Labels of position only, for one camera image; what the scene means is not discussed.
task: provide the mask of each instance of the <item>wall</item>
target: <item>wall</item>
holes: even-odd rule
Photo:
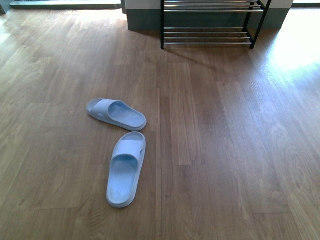
[[[264,21],[264,28],[280,29],[292,6],[293,0],[273,0]],[[160,29],[160,0],[125,0],[129,30],[158,30]],[[253,14],[250,27],[260,19],[260,15]],[[179,27],[239,27],[237,23],[243,22],[244,15],[238,13],[226,14],[192,14],[188,17],[189,23],[181,15],[172,13],[167,21],[175,23]]]
[[[13,0],[0,0],[0,14],[6,14],[10,10],[10,3]]]

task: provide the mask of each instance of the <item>laminate floor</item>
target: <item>laminate floor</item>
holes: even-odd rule
[[[319,22],[292,9],[253,50],[161,50],[121,9],[1,15],[0,239],[320,239]],[[128,131],[87,114],[97,98],[148,120],[123,209],[106,187]]]

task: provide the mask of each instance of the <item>sunlight on floor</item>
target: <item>sunlight on floor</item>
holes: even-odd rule
[[[319,22],[319,9],[290,10],[272,47],[275,68],[292,71],[320,62],[320,32],[314,26]]]

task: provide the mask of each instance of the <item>gray baseboard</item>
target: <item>gray baseboard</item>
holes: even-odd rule
[[[50,9],[50,10],[102,10],[120,9],[120,0],[49,0],[13,1],[13,9]]]
[[[281,29],[290,8],[270,8],[265,18],[264,29]],[[128,28],[160,30],[160,9],[127,9]],[[262,13],[251,15],[249,28],[257,28]],[[241,13],[167,13],[165,26],[180,28],[229,28],[242,27],[246,15]]]

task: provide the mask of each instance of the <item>light blue slipper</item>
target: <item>light blue slipper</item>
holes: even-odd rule
[[[147,125],[142,113],[120,100],[95,99],[87,104],[86,111],[95,119],[129,131],[140,131]]]
[[[140,132],[129,132],[114,147],[106,190],[108,203],[124,208],[135,199],[146,152],[146,139]]]

